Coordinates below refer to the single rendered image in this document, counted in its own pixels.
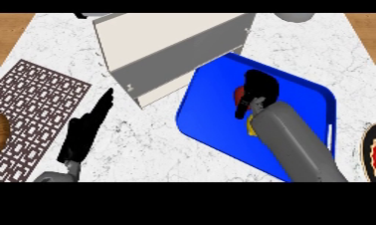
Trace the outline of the yellow item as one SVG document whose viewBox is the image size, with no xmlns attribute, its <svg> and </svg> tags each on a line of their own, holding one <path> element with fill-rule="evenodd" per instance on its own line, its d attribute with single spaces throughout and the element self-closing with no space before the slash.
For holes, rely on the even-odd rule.
<svg viewBox="0 0 376 225">
<path fill-rule="evenodd" d="M 246 132 L 248 132 L 248 135 L 257 136 L 257 133 L 255 133 L 251 123 L 252 123 L 252 114 L 249 115 L 249 117 L 246 119 Z"/>
</svg>

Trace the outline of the brown wooden round item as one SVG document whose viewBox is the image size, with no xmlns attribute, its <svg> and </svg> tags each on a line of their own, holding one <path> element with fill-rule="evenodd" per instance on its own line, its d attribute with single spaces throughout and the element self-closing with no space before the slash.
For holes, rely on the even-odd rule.
<svg viewBox="0 0 376 225">
<path fill-rule="evenodd" d="M 10 135 L 10 123 L 4 114 L 0 113 L 0 150 L 3 150 Z"/>
</svg>

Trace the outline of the cream and grey tiered shelf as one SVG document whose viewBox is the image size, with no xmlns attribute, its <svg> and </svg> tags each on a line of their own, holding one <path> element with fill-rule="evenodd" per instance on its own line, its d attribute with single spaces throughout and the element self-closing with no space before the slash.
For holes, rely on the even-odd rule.
<svg viewBox="0 0 376 225">
<path fill-rule="evenodd" d="M 240 51 L 252 13 L 112 13 L 93 21 L 111 76 L 143 108 L 204 64 Z"/>
</svg>

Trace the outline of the dark round plate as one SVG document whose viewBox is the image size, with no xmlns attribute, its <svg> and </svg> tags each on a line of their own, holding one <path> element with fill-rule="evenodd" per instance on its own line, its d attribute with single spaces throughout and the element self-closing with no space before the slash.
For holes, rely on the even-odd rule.
<svg viewBox="0 0 376 225">
<path fill-rule="evenodd" d="M 363 135 L 361 163 L 367 180 L 376 182 L 376 123 L 367 128 Z"/>
</svg>

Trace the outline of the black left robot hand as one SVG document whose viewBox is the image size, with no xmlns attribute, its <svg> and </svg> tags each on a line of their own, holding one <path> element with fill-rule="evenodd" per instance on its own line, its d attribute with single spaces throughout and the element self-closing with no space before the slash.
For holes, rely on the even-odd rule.
<svg viewBox="0 0 376 225">
<path fill-rule="evenodd" d="M 74 117 L 68 124 L 68 134 L 58 155 L 58 161 L 81 163 L 88 155 L 100 125 L 114 106 L 114 89 L 108 89 L 94 108 L 81 117 Z"/>
</svg>

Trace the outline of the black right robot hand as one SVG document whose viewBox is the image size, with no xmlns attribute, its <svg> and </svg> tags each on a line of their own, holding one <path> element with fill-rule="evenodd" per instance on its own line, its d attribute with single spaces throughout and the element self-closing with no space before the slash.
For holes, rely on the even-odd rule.
<svg viewBox="0 0 376 225">
<path fill-rule="evenodd" d="M 260 113 L 279 97 L 279 82 L 271 75 L 260 70 L 248 70 L 243 77 L 243 97 L 234 110 L 237 119 L 243 119 L 248 110 Z"/>
</svg>

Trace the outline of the red tomato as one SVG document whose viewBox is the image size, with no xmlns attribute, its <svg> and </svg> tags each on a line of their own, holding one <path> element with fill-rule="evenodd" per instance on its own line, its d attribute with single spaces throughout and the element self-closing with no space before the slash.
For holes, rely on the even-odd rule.
<svg viewBox="0 0 376 225">
<path fill-rule="evenodd" d="M 243 86 L 237 87 L 233 92 L 234 105 L 239 105 L 240 98 L 243 97 Z"/>
</svg>

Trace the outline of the grey round item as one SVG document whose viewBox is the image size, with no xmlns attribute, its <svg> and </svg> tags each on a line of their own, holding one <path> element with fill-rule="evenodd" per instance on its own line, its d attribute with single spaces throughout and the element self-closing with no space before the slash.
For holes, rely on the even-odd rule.
<svg viewBox="0 0 376 225">
<path fill-rule="evenodd" d="M 313 13 L 276 13 L 276 16 L 286 22 L 302 23 L 313 18 L 314 14 Z"/>
</svg>

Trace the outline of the dark grey item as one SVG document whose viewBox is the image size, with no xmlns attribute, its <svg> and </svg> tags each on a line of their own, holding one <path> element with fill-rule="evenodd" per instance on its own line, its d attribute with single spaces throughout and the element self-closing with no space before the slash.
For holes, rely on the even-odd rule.
<svg viewBox="0 0 376 225">
<path fill-rule="evenodd" d="M 103 17 L 112 15 L 112 13 L 74 13 L 78 19 L 87 19 L 88 17 Z"/>
</svg>

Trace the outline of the blue tray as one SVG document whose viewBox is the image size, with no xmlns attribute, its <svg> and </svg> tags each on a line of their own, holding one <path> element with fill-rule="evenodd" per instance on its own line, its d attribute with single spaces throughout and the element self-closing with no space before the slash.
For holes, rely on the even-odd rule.
<svg viewBox="0 0 376 225">
<path fill-rule="evenodd" d="M 286 181 L 288 174 L 258 137 L 246 132 L 246 120 L 234 117 L 234 90 L 251 69 L 279 82 L 279 99 L 286 102 L 329 148 L 336 141 L 336 99 L 330 90 L 305 79 L 229 53 L 195 70 L 177 112 L 181 133 L 254 168 Z"/>
</svg>

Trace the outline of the brown patterned placemat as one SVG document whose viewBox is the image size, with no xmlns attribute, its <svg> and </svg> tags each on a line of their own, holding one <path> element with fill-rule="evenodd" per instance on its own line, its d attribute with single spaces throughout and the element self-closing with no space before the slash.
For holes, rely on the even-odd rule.
<svg viewBox="0 0 376 225">
<path fill-rule="evenodd" d="M 0 181 L 25 182 L 91 85 L 21 59 L 0 79 L 0 113 L 10 136 Z"/>
</svg>

